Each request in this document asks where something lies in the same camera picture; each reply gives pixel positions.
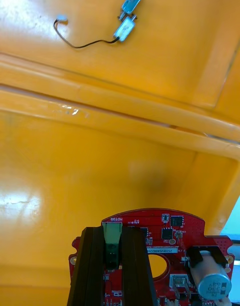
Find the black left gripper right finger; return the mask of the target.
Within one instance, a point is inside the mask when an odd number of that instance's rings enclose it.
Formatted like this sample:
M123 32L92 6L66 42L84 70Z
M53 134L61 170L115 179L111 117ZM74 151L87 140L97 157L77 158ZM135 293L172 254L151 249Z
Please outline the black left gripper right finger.
M141 229L123 227L122 304L124 306L156 306L157 294Z

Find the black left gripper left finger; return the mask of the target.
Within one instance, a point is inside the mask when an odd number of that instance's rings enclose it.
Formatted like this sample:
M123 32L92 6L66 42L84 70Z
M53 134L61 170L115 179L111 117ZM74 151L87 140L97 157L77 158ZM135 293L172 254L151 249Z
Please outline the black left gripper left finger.
M71 279L68 306L104 304L104 231L100 227L83 230Z

